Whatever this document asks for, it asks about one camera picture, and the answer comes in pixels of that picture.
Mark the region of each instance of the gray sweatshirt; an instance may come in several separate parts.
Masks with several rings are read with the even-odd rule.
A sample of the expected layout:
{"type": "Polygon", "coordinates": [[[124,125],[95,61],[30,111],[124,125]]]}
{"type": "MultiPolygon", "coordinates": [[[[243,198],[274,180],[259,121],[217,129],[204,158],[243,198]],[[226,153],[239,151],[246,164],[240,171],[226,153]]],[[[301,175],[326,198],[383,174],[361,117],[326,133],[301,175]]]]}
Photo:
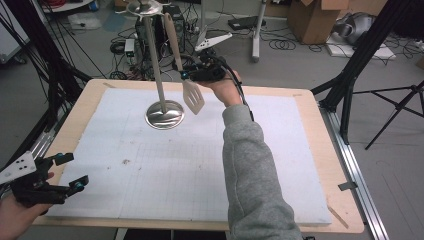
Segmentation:
{"type": "Polygon", "coordinates": [[[223,161],[232,239],[301,240],[293,209],[282,197],[262,128],[252,122],[244,105],[228,107],[223,118],[223,161]]]}

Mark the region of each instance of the metal spatula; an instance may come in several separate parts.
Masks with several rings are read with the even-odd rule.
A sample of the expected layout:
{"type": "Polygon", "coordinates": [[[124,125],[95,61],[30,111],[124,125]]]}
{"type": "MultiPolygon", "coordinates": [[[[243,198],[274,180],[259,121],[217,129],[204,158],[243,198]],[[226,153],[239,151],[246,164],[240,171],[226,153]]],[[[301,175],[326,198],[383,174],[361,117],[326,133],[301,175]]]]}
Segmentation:
{"type": "MultiPolygon", "coordinates": [[[[169,43],[174,54],[175,64],[177,65],[178,71],[183,71],[183,64],[181,63],[180,50],[178,48],[177,34],[175,33],[174,22],[172,21],[171,15],[165,13],[165,28],[166,34],[168,35],[169,43]]],[[[202,107],[205,105],[202,93],[200,92],[199,86],[190,79],[181,79],[183,81],[183,98],[187,107],[194,114],[198,114],[202,107]]]]}

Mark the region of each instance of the white surface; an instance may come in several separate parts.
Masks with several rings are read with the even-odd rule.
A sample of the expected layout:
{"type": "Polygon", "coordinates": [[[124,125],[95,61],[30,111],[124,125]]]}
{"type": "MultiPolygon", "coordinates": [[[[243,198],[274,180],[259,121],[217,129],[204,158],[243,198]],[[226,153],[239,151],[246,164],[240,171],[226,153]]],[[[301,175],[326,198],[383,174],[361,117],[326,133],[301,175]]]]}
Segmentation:
{"type": "MultiPolygon", "coordinates": [[[[355,52],[352,45],[342,39],[337,33],[333,33],[327,41],[326,47],[332,57],[351,57],[355,52]]],[[[374,59],[395,60],[396,55],[385,44],[375,52],[374,59]]]]}
{"type": "MultiPolygon", "coordinates": [[[[165,96],[183,102],[181,92],[165,96]]],[[[224,106],[210,93],[204,98],[206,105],[197,116],[186,111],[178,127],[155,130],[145,122],[144,113],[158,99],[157,92],[108,89],[60,181],[65,185],[88,174],[90,183],[48,214],[226,221],[224,106]]],[[[246,98],[263,127],[296,222],[330,223],[295,100],[246,98]]]]}

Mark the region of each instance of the wooden board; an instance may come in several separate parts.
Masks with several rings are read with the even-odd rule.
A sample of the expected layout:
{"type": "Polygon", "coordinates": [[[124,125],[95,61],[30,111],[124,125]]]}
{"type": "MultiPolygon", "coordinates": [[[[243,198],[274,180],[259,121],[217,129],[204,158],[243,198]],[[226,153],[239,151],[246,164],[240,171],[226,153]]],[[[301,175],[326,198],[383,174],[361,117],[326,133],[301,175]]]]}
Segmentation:
{"type": "MultiPolygon", "coordinates": [[[[120,80],[91,80],[75,104],[62,129],[52,143],[47,156],[58,152],[73,152],[78,145],[85,127],[100,102],[103,92],[108,88],[156,89],[154,82],[134,82],[120,80]]],[[[182,91],[179,83],[164,83],[165,91],[182,91]]],[[[339,159],[317,107],[309,90],[244,87],[246,94],[292,96],[296,100],[308,143],[315,159],[322,187],[330,209],[332,224],[324,227],[301,226],[303,232],[341,232],[360,233],[364,225],[350,191],[340,191],[338,185],[346,182],[339,159]]],[[[56,173],[51,179],[58,184],[64,166],[53,167],[56,173]]],[[[102,226],[125,228],[192,229],[192,230],[228,230],[223,222],[170,221],[170,220],[123,220],[106,218],[69,218],[39,217],[35,224],[61,226],[102,226]]]]}

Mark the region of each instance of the concrete floor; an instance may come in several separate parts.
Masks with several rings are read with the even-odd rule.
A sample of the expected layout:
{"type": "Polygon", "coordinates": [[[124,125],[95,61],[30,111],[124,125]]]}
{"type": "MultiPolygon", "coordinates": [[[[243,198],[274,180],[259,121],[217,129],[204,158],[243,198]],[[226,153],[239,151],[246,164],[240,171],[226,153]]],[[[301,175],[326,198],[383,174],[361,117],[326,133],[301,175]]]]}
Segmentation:
{"type": "MultiPolygon", "coordinates": [[[[97,17],[103,27],[78,31],[73,37],[103,72],[112,68],[113,54],[110,40],[117,33],[134,25],[134,19],[116,16],[111,9],[100,9],[97,17]]],[[[230,30],[229,17],[222,16],[211,27],[230,30]]],[[[281,19],[268,19],[268,30],[285,28],[281,19]]],[[[295,43],[294,50],[274,50],[268,42],[261,42],[260,61],[253,63],[251,38],[235,35],[215,47],[218,55],[226,58],[247,86],[312,89],[337,76],[348,59],[330,57],[327,50],[313,52],[308,46],[295,43]]],[[[100,75],[75,44],[70,44],[77,67],[91,75],[100,75]]],[[[392,49],[394,53],[401,48],[392,49]]],[[[397,55],[385,66],[372,60],[360,75],[355,91],[404,87],[420,83],[423,70],[412,59],[397,55]]],[[[3,165],[14,153],[41,115],[47,103],[31,64],[9,63],[0,66],[0,159],[3,165]]],[[[393,91],[385,96],[400,101],[409,91],[393,91]]],[[[317,100],[326,93],[316,96],[317,100]]],[[[418,96],[408,107],[421,111],[418,96]]],[[[377,206],[390,239],[418,240],[424,236],[424,125],[423,119],[402,111],[369,150],[364,147],[376,135],[393,112],[394,106],[371,94],[354,95],[349,126],[350,145],[362,170],[372,198],[377,206]]],[[[34,226],[21,239],[113,239],[113,228],[40,227],[34,226]]],[[[318,234],[317,239],[372,239],[366,230],[362,234],[318,234]]]]}

